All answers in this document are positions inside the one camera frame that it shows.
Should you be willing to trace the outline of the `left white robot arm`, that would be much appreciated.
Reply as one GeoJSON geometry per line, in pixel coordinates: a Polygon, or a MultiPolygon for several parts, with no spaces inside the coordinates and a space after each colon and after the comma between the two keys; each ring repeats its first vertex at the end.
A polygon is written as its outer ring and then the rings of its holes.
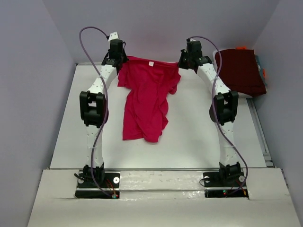
{"type": "Polygon", "coordinates": [[[88,150],[82,178],[95,187],[101,186],[105,181],[102,132],[109,115],[108,89],[123,63],[128,61],[124,45],[125,42],[120,39],[109,41],[109,50],[97,70],[97,78],[86,91],[80,93],[80,117],[87,130],[88,150]]]}

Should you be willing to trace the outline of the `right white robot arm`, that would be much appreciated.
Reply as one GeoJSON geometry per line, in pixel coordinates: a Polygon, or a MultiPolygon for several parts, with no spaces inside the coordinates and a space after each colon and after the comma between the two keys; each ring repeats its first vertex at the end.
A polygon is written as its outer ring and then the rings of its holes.
{"type": "Polygon", "coordinates": [[[220,79],[210,58],[202,54],[202,45],[198,40],[187,39],[187,47],[181,50],[178,66],[181,69],[193,70],[211,93],[212,104],[209,115],[217,129],[220,160],[218,171],[204,173],[203,185],[231,187],[232,183],[242,175],[233,133],[239,94],[230,90],[220,79]]]}

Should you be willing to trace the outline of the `pink t-shirt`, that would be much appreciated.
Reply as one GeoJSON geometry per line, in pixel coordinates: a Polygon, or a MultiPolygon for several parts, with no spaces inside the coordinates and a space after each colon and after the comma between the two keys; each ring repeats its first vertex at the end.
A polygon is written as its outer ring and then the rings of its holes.
{"type": "Polygon", "coordinates": [[[159,141],[169,122],[167,96],[176,93],[180,79],[176,62],[128,56],[118,74],[118,86],[130,90],[124,110],[123,140],[159,141]]]}

